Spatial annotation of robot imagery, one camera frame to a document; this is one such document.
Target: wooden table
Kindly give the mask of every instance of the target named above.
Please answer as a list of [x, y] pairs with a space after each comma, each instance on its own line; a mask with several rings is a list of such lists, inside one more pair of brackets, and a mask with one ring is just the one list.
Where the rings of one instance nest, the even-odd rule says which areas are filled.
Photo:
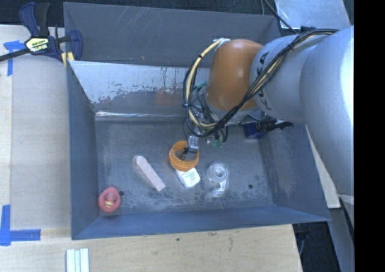
[[[12, 39], [11, 34], [3, 36], [6, 37]], [[0, 45], [0, 55], [4, 53]], [[7, 62], [2, 62], [0, 205], [10, 203], [11, 130], [12, 76], [7, 76]], [[89, 248], [91, 272], [302, 271], [291, 225], [83, 241], [72, 241], [69, 227], [43, 228], [41, 241], [12, 242], [11, 246], [0, 246], [0, 270], [64, 271], [66, 250], [81, 248]]]

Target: blue clamp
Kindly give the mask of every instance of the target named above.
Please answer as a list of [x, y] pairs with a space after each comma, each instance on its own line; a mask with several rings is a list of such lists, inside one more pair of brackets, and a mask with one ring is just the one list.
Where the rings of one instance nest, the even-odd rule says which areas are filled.
[[44, 55], [63, 62], [63, 51], [60, 49], [60, 43], [71, 41], [72, 53], [76, 60], [79, 60], [82, 54], [82, 38], [80, 31], [72, 30], [67, 37], [55, 39], [49, 35], [46, 25], [46, 15], [50, 4], [35, 4], [30, 2], [24, 5], [19, 12], [20, 19], [31, 38], [25, 42], [25, 46], [32, 55]]

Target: gray bin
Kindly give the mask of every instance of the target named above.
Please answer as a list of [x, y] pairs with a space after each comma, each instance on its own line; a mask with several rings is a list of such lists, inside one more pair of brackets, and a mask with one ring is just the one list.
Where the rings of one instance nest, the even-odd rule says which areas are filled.
[[[73, 239], [330, 219], [304, 125], [258, 140], [234, 126], [221, 149], [200, 140], [201, 181], [190, 190], [168, 163], [171, 146], [185, 139], [186, 68], [218, 37], [276, 39], [275, 18], [73, 3], [64, 10], [66, 29], [79, 29], [84, 39], [82, 61], [67, 67]], [[199, 78], [207, 77], [210, 62], [207, 56]], [[134, 170], [134, 155], [146, 157], [164, 181], [160, 193]], [[206, 177], [214, 161], [230, 169], [219, 198]], [[109, 186], [124, 195], [107, 215], [97, 197]]]

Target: white label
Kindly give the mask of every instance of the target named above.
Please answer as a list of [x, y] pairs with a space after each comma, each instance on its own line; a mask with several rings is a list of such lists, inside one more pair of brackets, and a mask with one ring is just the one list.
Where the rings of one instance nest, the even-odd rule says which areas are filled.
[[195, 168], [190, 169], [188, 172], [176, 171], [179, 180], [187, 188], [191, 188], [197, 185], [200, 181], [200, 176]]

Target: red toy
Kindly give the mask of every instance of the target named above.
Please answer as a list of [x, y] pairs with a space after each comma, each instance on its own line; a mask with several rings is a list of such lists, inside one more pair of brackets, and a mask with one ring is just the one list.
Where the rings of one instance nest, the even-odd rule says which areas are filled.
[[99, 208], [106, 213], [112, 213], [116, 211], [120, 206], [120, 195], [116, 188], [108, 187], [101, 192], [97, 199]]

